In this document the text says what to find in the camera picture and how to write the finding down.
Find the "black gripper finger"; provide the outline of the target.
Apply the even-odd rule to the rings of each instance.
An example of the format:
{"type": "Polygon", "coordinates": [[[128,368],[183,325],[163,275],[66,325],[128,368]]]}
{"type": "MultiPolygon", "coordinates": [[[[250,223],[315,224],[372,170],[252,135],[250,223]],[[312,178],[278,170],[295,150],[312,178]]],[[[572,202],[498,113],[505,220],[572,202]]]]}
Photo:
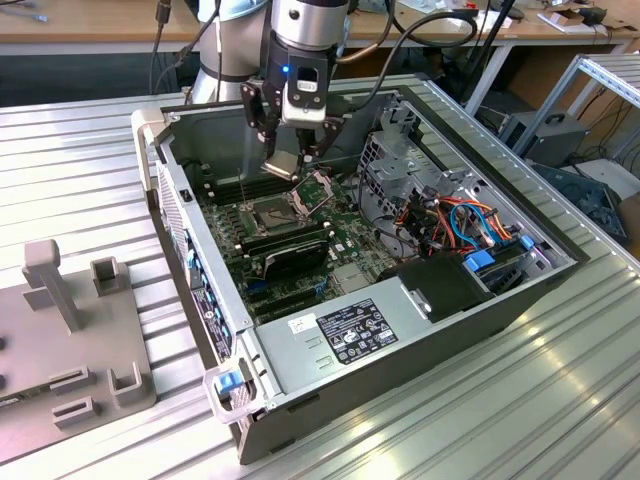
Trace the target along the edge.
{"type": "Polygon", "coordinates": [[[247,124],[256,130],[258,140],[264,146],[264,160],[275,153],[277,129],[281,119],[281,91],[268,80],[260,84],[243,82],[241,100],[247,124]]]}
{"type": "Polygon", "coordinates": [[[334,144],[343,129],[344,123],[344,118],[328,117],[321,123],[320,127],[297,129],[299,162],[308,163],[312,160],[320,159],[334,144]]]}

